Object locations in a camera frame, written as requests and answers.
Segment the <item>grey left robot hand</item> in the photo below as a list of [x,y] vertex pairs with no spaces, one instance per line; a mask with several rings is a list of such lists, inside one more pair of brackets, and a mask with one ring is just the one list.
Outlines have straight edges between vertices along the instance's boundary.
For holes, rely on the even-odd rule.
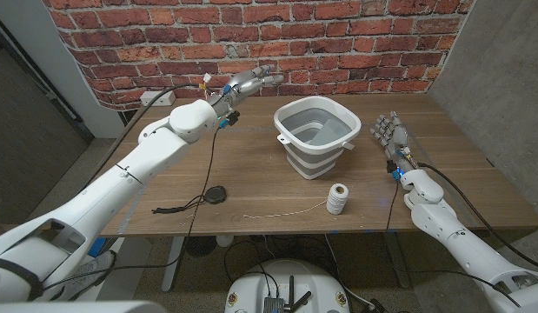
[[225,128],[237,122],[240,113],[235,107],[246,97],[255,94],[261,87],[275,85],[283,81],[282,74],[270,75],[274,64],[267,64],[235,74],[218,92],[209,94],[207,102],[215,110],[220,120],[219,127]]

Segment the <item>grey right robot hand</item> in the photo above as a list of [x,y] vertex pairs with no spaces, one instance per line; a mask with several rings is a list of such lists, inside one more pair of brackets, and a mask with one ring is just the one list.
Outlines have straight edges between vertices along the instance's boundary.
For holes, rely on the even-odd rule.
[[418,165],[414,160],[408,144],[408,132],[395,111],[390,117],[380,115],[370,133],[383,147],[387,157],[387,172],[395,180],[399,180],[405,173],[416,170]]

